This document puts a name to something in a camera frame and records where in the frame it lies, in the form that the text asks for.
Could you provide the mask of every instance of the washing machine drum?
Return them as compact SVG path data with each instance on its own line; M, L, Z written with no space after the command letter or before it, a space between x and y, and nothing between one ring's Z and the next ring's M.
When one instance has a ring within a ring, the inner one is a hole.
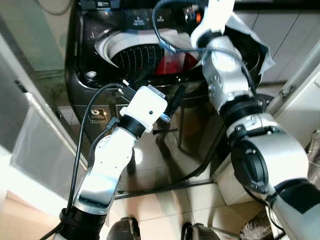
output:
M161 35L178 48L191 48L187 33L163 29ZM97 42L97 52L108 63L135 73L148 69L155 75L177 74L196 67L199 55L196 52L171 53L158 44L152 30L113 32Z

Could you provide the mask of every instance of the washing machine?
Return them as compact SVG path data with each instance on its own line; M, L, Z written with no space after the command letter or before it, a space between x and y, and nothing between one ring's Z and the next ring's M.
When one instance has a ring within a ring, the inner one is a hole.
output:
M172 54L159 46L151 24L156 2L78 0L70 15L65 81L70 104L80 122L93 94L108 83L125 79L134 89L150 84L169 101L180 86L185 88L171 122L158 120L153 132L145 133L134 147L134 166L123 171L120 193L166 188L200 174L210 162L219 166L222 155L228 154L228 146L218 147L225 129L209 102L200 56L197 52ZM190 34L203 12L197 5L168 5L158 12L157 26L176 47L190 48ZM257 46L245 34L228 28L226 33L258 84L257 70L262 61ZM112 116L119 117L120 109L127 104L117 89L101 94L85 124L89 141ZM225 153L216 149L225 149Z

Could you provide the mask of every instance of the top-load washing machine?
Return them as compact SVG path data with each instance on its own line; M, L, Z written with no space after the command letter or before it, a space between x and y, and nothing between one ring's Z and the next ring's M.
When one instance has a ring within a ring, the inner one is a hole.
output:
M71 10L65 80L70 104L81 121L98 88L123 79L134 89L152 85L170 100L185 87L181 106L170 124L158 120L134 147L135 165L121 175L119 192L161 189L201 173L212 162L218 167L228 146L220 117L208 99L207 83L196 52L172 54L158 44L151 24L156 0L78 0ZM168 5L157 14L161 34L179 48L189 48L190 34L203 9ZM262 59L247 35L226 29L242 54L255 83ZM117 89L106 90L91 108L85 134L90 142L128 102Z

